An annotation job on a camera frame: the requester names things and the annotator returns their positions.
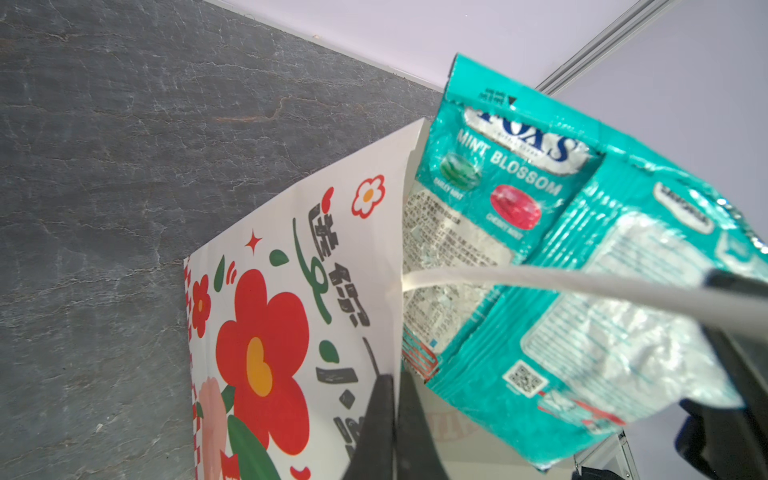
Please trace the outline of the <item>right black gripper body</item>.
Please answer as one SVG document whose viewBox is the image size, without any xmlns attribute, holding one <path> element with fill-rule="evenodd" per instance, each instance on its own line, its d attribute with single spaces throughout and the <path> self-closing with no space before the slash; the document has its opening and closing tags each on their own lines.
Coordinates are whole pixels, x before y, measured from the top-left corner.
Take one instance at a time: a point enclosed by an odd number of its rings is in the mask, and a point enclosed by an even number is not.
<svg viewBox="0 0 768 480">
<path fill-rule="evenodd" d="M 767 336 L 703 329 L 744 405 L 715 408 L 685 399 L 675 449 L 708 479 L 767 477 Z"/>
</svg>

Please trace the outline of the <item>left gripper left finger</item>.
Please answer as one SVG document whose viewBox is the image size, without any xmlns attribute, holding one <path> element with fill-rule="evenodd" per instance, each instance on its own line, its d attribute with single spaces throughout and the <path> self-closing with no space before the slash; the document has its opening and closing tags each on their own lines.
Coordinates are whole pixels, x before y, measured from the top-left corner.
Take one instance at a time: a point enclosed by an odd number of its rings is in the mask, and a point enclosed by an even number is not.
<svg viewBox="0 0 768 480">
<path fill-rule="evenodd" d="M 395 389 L 389 374 L 376 379 L 360 438 L 343 480 L 392 480 L 395 444 Z"/>
</svg>

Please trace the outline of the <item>white flower paper bag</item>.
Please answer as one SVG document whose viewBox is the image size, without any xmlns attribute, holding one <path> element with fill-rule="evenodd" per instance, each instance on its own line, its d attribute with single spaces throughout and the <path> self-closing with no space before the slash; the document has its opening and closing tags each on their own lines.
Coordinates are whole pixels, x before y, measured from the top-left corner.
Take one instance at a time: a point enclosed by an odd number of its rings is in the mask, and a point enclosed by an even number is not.
<svg viewBox="0 0 768 480">
<path fill-rule="evenodd" d="M 680 401 L 742 397 L 686 315 L 429 270 L 523 265 L 697 287 L 767 258 L 722 199 L 666 165 L 464 117 L 417 121 L 280 193 L 186 258 L 194 475 L 337 479 L 378 377 L 409 369 L 548 467 Z"/>
</svg>

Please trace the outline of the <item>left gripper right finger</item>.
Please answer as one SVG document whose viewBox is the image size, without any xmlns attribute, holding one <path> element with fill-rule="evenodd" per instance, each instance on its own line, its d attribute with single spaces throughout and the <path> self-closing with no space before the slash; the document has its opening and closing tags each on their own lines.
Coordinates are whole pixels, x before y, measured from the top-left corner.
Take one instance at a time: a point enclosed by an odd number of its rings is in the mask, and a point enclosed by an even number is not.
<svg viewBox="0 0 768 480">
<path fill-rule="evenodd" d="M 448 480 L 410 372 L 400 376 L 395 461 L 399 480 Z"/>
</svg>

